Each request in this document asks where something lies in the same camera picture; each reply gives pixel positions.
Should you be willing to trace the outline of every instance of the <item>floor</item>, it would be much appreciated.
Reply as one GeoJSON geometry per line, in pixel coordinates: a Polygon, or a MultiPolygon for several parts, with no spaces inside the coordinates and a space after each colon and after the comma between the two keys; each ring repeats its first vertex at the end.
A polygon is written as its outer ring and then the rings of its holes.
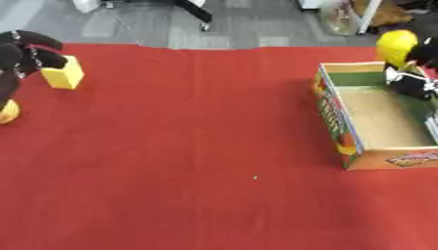
{"type": "Polygon", "coordinates": [[[375,36],[332,36],[317,13],[296,0],[207,0],[215,23],[199,22],[169,1],[147,0],[82,14],[71,0],[0,0],[0,31],[28,29],[65,42],[137,43],[174,49],[246,49],[265,46],[373,46],[375,36]]]}

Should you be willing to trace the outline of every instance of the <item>robot finger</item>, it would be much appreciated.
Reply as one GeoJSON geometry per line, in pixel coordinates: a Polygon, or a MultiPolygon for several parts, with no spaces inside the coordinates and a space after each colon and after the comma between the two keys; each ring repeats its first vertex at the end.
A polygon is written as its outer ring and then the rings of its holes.
{"type": "Polygon", "coordinates": [[[0,44],[0,69],[13,68],[22,59],[22,51],[15,44],[0,44]]]}
{"type": "Polygon", "coordinates": [[[58,53],[45,49],[35,48],[36,58],[42,62],[42,67],[64,68],[67,59],[58,53]]]}
{"type": "Polygon", "coordinates": [[[13,70],[4,70],[0,73],[0,110],[3,109],[19,87],[19,78],[13,70]]]}
{"type": "Polygon", "coordinates": [[[43,34],[25,30],[0,33],[0,43],[34,44],[55,50],[63,49],[62,42],[43,34]]]}

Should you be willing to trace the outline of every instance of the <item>small yellow object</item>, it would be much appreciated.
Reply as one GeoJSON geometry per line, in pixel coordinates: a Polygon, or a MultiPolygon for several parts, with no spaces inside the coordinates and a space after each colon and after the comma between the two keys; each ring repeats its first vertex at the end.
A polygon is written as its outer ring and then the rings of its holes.
{"type": "Polygon", "coordinates": [[[384,33],[377,41],[377,54],[387,63],[405,67],[406,56],[418,44],[418,38],[408,30],[384,33]]]}
{"type": "Polygon", "coordinates": [[[65,56],[65,58],[68,62],[64,68],[44,67],[41,73],[53,88],[74,90],[84,77],[84,72],[76,57],[65,56]]]}
{"type": "Polygon", "coordinates": [[[8,100],[6,105],[0,111],[0,124],[7,124],[15,120],[20,115],[19,105],[13,101],[8,100]]]}

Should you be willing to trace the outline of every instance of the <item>cardboard box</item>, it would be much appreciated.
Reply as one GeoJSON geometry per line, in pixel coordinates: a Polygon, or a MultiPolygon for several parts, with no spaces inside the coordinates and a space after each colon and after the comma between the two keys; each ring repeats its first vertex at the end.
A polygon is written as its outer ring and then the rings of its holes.
{"type": "Polygon", "coordinates": [[[383,67],[383,62],[319,67],[314,85],[318,107],[344,167],[438,167],[438,145],[426,125],[437,105],[391,91],[383,67]]]}

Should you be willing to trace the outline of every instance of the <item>red carpet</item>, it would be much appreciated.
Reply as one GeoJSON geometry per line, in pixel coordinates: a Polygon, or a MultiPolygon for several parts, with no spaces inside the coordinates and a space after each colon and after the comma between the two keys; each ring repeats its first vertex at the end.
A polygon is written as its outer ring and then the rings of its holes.
{"type": "Polygon", "coordinates": [[[438,249],[438,169],[343,171],[310,92],[373,48],[67,53],[0,129],[1,250],[438,249]]]}

